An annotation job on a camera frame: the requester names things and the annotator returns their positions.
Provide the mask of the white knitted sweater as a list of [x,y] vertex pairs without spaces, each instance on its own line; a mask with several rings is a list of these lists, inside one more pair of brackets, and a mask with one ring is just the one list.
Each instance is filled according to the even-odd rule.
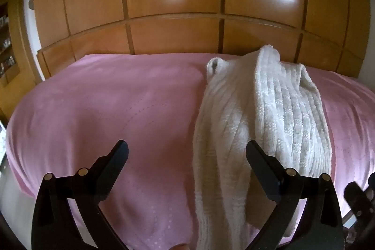
[[317,86],[301,64],[266,45],[232,60],[213,58],[193,136],[198,249],[244,249],[273,204],[247,162],[255,141],[285,168],[330,173],[332,147]]

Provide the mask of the pink bedspread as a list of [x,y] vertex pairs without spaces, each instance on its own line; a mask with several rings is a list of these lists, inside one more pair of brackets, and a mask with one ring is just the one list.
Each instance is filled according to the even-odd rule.
[[[99,208],[127,249],[198,249],[193,136],[207,86],[210,54],[88,55],[34,88],[16,107],[6,155],[23,192],[35,199],[45,174],[91,168],[119,140],[129,156]],[[356,235],[346,186],[374,188],[374,93],[355,79],[306,70],[317,86],[329,129],[332,179],[344,249],[373,249],[374,227]],[[76,201],[83,240],[95,246]],[[299,225],[301,199],[279,245]]]

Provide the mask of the wooden side shelf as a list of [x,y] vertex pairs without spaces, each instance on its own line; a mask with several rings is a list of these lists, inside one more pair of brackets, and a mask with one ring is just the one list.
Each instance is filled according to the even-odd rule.
[[1,0],[1,118],[10,119],[42,79],[27,36],[23,0]]

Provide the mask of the wooden wardrobe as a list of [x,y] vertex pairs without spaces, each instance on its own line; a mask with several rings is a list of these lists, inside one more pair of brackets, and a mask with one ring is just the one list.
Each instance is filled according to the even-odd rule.
[[50,77],[86,55],[223,53],[271,44],[286,62],[359,75],[370,0],[34,0]]

